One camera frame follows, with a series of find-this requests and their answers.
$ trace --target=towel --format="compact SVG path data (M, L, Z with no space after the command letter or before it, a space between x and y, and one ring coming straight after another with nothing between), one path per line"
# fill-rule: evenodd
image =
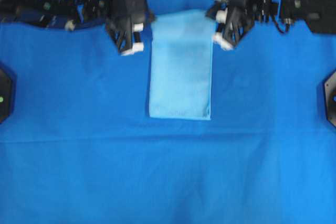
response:
M215 23L188 10L158 16L152 30L150 117L210 120Z

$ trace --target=blue table surface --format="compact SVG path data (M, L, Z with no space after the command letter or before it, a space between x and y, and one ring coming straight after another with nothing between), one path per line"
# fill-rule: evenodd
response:
M156 14L212 0L148 0ZM120 57L103 27L0 26L17 75L0 126L0 223L336 223L336 37L257 24L214 46L212 120L149 118L152 34Z

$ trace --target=wire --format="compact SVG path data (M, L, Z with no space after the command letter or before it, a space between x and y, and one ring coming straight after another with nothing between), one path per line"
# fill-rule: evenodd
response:
M281 34L286 34L286 33L289 32L289 28L290 28L290 25L289 25L289 24L286 24L286 30L283 31L283 30L280 28L279 23L275 20L275 16L272 15L271 17L272 17L272 21L274 22L276 28L278 29L278 31L279 31Z

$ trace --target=fabric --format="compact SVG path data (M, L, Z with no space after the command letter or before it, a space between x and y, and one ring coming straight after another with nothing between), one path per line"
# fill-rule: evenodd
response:
M157 14L212 0L148 0ZM145 52L120 57L104 27L0 25L17 74L0 125L0 223L336 223L336 129L322 82L336 38L304 22L256 24L213 52L211 121L148 115Z
M203 10L157 17L152 25L151 117L211 119L214 30Z

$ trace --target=black hexagonal base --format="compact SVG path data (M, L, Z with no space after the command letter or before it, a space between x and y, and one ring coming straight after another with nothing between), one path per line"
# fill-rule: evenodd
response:
M0 123L11 113L13 81L0 69Z
M327 119L336 127L336 72L324 83Z

